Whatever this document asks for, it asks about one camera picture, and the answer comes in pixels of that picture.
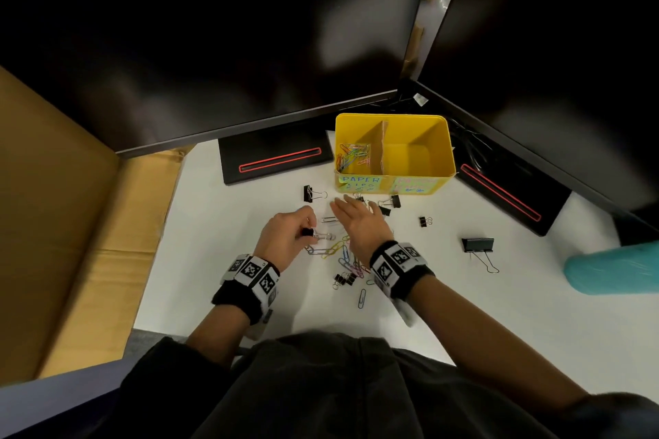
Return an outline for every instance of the monitor screen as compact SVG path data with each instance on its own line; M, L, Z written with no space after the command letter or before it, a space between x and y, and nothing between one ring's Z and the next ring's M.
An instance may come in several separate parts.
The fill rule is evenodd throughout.
M451 0L418 82L563 184L659 228L652 10Z
M391 97L419 1L3 0L0 66L159 151Z

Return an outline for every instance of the person's left hand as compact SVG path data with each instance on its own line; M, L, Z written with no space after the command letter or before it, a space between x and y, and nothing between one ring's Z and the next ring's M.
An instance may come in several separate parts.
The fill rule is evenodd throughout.
M301 236L303 227L316 227L316 214L309 205L296 212L276 214L261 231L254 255L284 272L306 245L318 242L313 236Z

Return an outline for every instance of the wristband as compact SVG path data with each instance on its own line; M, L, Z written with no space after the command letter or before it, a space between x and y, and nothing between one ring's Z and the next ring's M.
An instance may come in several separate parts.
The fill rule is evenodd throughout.
M277 297L278 281L279 270L274 264L254 255L239 255L222 277L212 303L235 305L250 324L256 324Z
M426 260L412 246L386 241L370 260L375 284L390 299L405 300L416 282L427 274L434 276Z

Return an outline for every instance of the white desk surface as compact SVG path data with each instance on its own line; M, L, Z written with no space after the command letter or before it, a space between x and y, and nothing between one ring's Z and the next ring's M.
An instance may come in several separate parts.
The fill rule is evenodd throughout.
M334 145L334 133L328 133ZM189 335L210 310L219 279L239 253L251 252L276 212L304 204L302 187L327 191L313 203L330 216L332 164L226 186L216 141L198 144L186 157L155 256L135 327ZM384 199L372 195L372 199ZM589 392L636 392L659 401L659 298L657 295L580 294L562 273L572 254L619 245L604 211L572 194L546 237L538 237L457 179L436 194L401 196L387 218L395 236L414 244L437 277L485 310ZM418 217L432 217L422 228ZM338 225L319 225L345 235ZM501 272L462 252L462 237L493 237L492 262ZM375 285L358 279L332 289L341 272L337 256L303 252L279 281L279 296L263 338L311 329L384 337L433 359L451 360L428 327L408 328ZM364 309L357 308L362 288ZM251 345L245 339L243 344Z

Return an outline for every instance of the red outline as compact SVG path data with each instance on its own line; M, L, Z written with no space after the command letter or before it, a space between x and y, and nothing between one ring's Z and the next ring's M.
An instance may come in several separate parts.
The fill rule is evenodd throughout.
M523 213L525 216L527 216L528 218L534 220L535 222L540 222L540 219L542 219L542 216L541 216L538 212L536 212L535 210L533 210L529 205L527 205L527 204L525 204L524 202L518 200L518 199L515 198L512 194L508 193L504 188L502 188L502 187L499 186L499 185L496 185L494 182L490 181L490 179L488 179L487 177L485 177L485 176L483 176L482 174L478 173L475 169L473 169L473 168L470 167L469 165L467 165L467 164L462 164L462 166L460 167L460 170L462 170L467 176L469 176L469 177L471 177L472 179L474 179L474 181L477 181L477 182L479 182L480 184L484 185L487 189L489 189L492 193L496 194L499 198L501 198L501 199L504 200L505 202L509 203L510 205L514 206L517 210L519 210L520 212L522 212L522 213ZM478 177L476 177L474 174L470 174L467 170L471 170L471 171L474 172L474 174L476 174L476 176L478 176ZM509 197L511 197L511 198L512 198L513 200L515 200L517 203L519 203L520 205L522 205L525 209L530 210L531 212L533 212L534 214L536 214L537 217L534 217L534 216L531 215L530 213L524 211L523 209L520 209L516 204L514 204L513 202L511 202L511 201L510 201L508 198L506 198L504 195L497 193L497 192L494 191L491 187L489 187L488 185L486 185L483 181L481 181L481 180L479 179L479 177L481 177L482 179L485 179L488 183L490 183L491 185L493 185L495 188L500 189L501 191L503 191L505 194L507 194Z
M276 163L269 164L269 165L263 165L262 167L243 169L244 167L249 167L250 165L261 164L263 162L269 162L270 160L279 160L280 158L286 158L288 156L294 156L296 154L309 153L311 151L315 151L315 153L308 154L306 156L298 156L297 158L293 158L292 160L284 160L283 162L276 162ZM303 160L304 158L311 158L312 156L318 156L318 155L322 154L322 152L323 152L323 150L320 149L320 148L311 148L311 149L305 149L303 151L297 151L295 153L282 154L280 156L275 156L273 158L265 158L264 160L258 160L257 162L249 162L248 164L239 165L238 166L238 172L240 172L241 174L244 174L245 172L251 172L253 170L260 170L262 168L274 167L275 165L287 164L289 162L294 162L296 160Z

